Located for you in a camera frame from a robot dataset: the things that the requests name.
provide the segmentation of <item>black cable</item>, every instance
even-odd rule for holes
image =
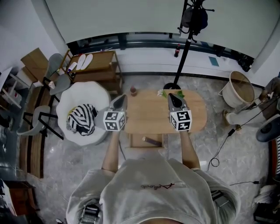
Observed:
[[[123,153],[123,149],[122,149],[120,140],[119,140],[119,148],[120,148],[120,150],[121,150],[121,152],[122,152],[122,155],[123,155],[123,157],[124,157],[124,160],[126,160],[126,156],[125,156],[124,153]]]
[[[246,182],[240,182],[240,183],[236,183],[236,184],[244,184],[244,183],[260,184],[259,181],[246,181]]]
[[[276,100],[278,100],[279,97],[276,97],[276,99],[274,101],[271,102],[271,104],[269,104],[267,107],[265,107],[263,110],[261,110],[257,115],[259,115],[261,112],[263,112],[264,110],[266,110],[270,105],[272,105]],[[246,123],[240,125],[240,127],[242,127],[243,125],[247,124],[248,122],[250,122],[251,120],[253,120],[257,115],[255,115],[253,118],[251,118],[249,121],[247,121]],[[224,140],[224,143],[222,144],[222,146],[220,147],[219,151],[215,154],[215,156],[209,161],[208,163],[208,167],[207,167],[207,171],[209,171],[210,165],[212,165],[213,167],[218,167],[220,165],[220,161],[219,159],[216,158],[216,156],[220,153],[222,147],[224,146],[226,140],[228,139],[229,136],[232,136],[232,134],[236,131],[236,129],[231,129],[230,132],[228,133],[226,139]],[[213,160],[217,160],[218,161],[218,165],[213,165]]]
[[[256,99],[253,99],[253,100],[251,101],[250,106],[252,106],[252,103],[254,103]]]
[[[219,159],[216,158],[216,156],[220,153],[220,150],[222,149],[224,143],[223,143],[222,146],[220,147],[219,151],[215,154],[215,156],[209,161],[208,167],[207,167],[207,171],[209,171],[210,164],[211,164],[212,166],[214,166],[214,167],[218,167],[218,166],[220,165],[220,161],[219,161]],[[212,163],[214,159],[218,161],[218,165],[217,165],[217,166],[215,166],[215,165]]]
[[[258,107],[260,104],[262,104],[262,103],[264,102],[264,100],[265,100],[265,99],[263,99],[263,100],[262,100],[259,104],[257,104],[256,106],[253,106],[252,108],[249,108],[249,109],[252,110],[252,109]]]
[[[276,99],[274,100],[274,101],[272,101],[271,102],[271,104],[269,104],[267,107],[265,107],[263,110],[261,110],[257,115],[259,115],[261,112],[263,112],[264,110],[266,110],[268,107],[270,107],[276,100],[278,100],[279,99],[279,96],[278,97],[276,97]],[[247,121],[246,123],[244,123],[244,124],[242,124],[242,125],[240,125],[240,127],[242,127],[243,125],[245,125],[245,124],[247,124],[248,122],[250,122],[251,120],[253,120],[256,116],[254,116],[253,118],[251,118],[249,121]]]

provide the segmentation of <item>white round chair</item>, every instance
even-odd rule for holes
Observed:
[[[68,113],[74,107],[82,104],[91,104],[97,111],[109,107],[111,98],[109,93],[97,82],[76,82],[62,95],[56,113],[58,116],[58,126],[63,131],[65,137],[78,145],[98,144],[104,140],[107,131],[95,126],[91,135],[81,136],[78,132],[73,133],[66,129]]]

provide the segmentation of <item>white slipper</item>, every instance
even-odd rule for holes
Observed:
[[[81,67],[83,66],[85,60],[86,60],[86,55],[85,55],[85,54],[82,54],[82,55],[79,57],[76,70],[80,70],[80,69],[81,69]]]
[[[92,59],[93,59],[93,55],[92,54],[87,55],[87,58],[84,61],[83,66],[80,69],[81,70],[85,70],[88,67],[88,65],[91,63]]]

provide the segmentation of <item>black tripod stand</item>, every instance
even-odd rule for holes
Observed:
[[[197,35],[197,30],[196,32],[194,33],[194,30],[195,30],[195,25],[196,25],[196,21],[198,19],[201,19],[199,16],[199,10],[203,8],[202,6],[202,3],[204,2],[205,0],[191,0],[191,2],[193,3],[193,5],[190,5],[187,3],[188,6],[190,7],[193,7],[193,12],[192,12],[192,17],[191,17],[191,21],[190,21],[190,24],[189,24],[189,31],[187,33],[189,33],[189,36],[185,42],[185,47],[184,47],[184,51],[183,51],[183,54],[182,54],[182,58],[181,58],[181,61],[180,61],[180,64],[179,64],[179,67],[178,67],[178,70],[177,70],[177,74],[175,76],[175,79],[174,79],[174,82],[173,83],[167,83],[163,89],[181,89],[178,85],[177,85],[177,82],[179,80],[179,77],[180,77],[180,74],[182,72],[182,69],[183,69],[183,66],[184,66],[184,63],[185,63],[185,60],[186,60],[186,57],[188,55],[188,52],[189,52],[189,47],[191,45],[191,40],[193,40],[195,43],[196,41],[193,39],[193,35]],[[213,11],[213,9],[204,9],[205,11]],[[181,32],[187,34],[186,32],[184,32],[183,30],[181,30],[179,27],[178,27],[178,30],[180,30]]]

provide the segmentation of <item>small bottle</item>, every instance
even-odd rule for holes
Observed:
[[[137,91],[136,91],[136,88],[135,88],[134,86],[132,86],[132,87],[130,88],[130,94],[131,94],[132,96],[136,96],[136,95],[137,95]]]
[[[174,57],[178,57],[178,55],[179,55],[179,52],[180,52],[180,44],[178,44],[178,46],[176,47],[176,49],[175,49],[175,54],[174,54]]]

